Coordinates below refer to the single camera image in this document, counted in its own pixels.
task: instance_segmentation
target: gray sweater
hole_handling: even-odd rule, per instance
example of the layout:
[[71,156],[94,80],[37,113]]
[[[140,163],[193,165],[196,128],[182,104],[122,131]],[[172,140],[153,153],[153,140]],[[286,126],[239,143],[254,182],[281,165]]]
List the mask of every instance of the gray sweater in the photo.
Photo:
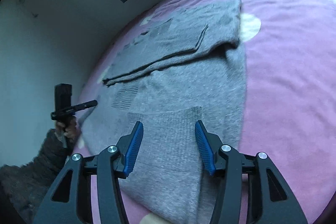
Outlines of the gray sweater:
[[21,167],[4,165],[0,168],[4,192],[26,223],[33,222],[39,205],[73,148],[70,143],[64,149],[55,129],[50,129],[32,162]]

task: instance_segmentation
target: polka dot bedsheet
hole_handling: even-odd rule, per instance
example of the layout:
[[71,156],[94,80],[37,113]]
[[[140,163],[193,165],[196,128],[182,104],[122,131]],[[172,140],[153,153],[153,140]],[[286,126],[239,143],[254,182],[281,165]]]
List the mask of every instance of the polka dot bedsheet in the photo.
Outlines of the polka dot bedsheet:
[[[216,1],[221,0],[164,0],[138,16],[100,60],[80,101],[95,99],[117,52],[153,22],[179,7]],[[242,0],[247,93],[239,151],[271,157],[309,223],[336,191],[335,26],[336,0]],[[83,139],[75,152],[90,155]],[[246,190],[244,185],[240,223],[246,221]],[[168,223],[123,198],[130,224]],[[94,223],[100,223],[94,179],[92,209]]]

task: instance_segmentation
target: pink bedsheet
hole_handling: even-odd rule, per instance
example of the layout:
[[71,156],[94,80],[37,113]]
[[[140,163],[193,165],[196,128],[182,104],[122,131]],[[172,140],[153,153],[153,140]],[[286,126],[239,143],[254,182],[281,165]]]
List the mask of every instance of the pink bedsheet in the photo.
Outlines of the pink bedsheet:
[[[125,28],[100,60],[80,101],[97,96],[117,52],[151,22],[181,6],[220,0],[165,0]],[[336,0],[242,0],[247,94],[240,152],[266,152],[296,195],[309,223],[336,191]],[[81,140],[76,148],[89,155]],[[99,223],[95,182],[94,222]],[[130,224],[167,223],[125,195]],[[240,223],[245,223],[243,194]]]

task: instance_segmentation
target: wall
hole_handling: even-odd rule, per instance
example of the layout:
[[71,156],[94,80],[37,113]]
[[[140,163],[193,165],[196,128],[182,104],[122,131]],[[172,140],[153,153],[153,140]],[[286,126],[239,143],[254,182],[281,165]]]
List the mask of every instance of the wall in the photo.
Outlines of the wall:
[[112,37],[161,0],[2,0],[0,2],[0,165],[24,164],[53,126],[53,87],[78,98]]

